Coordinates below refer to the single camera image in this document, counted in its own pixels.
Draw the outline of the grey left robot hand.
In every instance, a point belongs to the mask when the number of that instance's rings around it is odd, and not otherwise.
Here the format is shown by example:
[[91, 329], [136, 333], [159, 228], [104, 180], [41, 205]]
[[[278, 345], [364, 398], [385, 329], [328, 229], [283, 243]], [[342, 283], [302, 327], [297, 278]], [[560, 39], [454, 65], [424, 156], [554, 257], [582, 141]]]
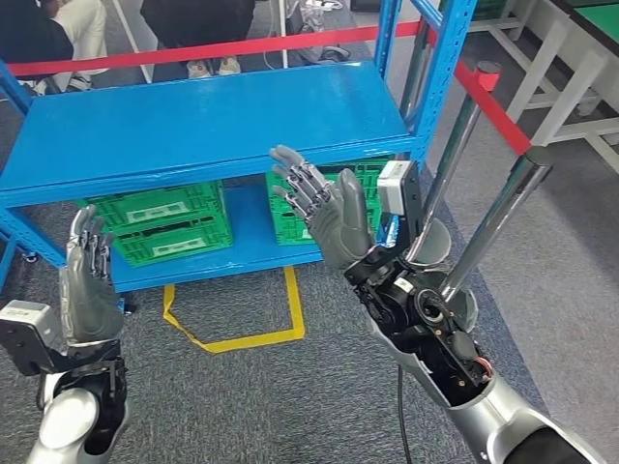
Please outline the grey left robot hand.
[[70, 345], [114, 339], [124, 325], [111, 279], [113, 235], [103, 233], [103, 224], [89, 204], [78, 210], [69, 228], [59, 289], [63, 332]]

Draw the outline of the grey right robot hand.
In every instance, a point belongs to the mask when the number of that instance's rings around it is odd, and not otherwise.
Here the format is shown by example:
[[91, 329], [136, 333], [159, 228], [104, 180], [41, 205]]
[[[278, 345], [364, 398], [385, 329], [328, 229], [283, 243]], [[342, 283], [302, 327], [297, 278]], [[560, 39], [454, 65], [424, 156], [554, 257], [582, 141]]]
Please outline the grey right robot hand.
[[272, 191], [303, 220], [327, 266], [344, 271], [374, 247], [365, 193], [353, 171], [346, 168], [331, 182], [284, 145], [270, 149], [269, 156], [275, 163], [272, 170], [288, 186]]

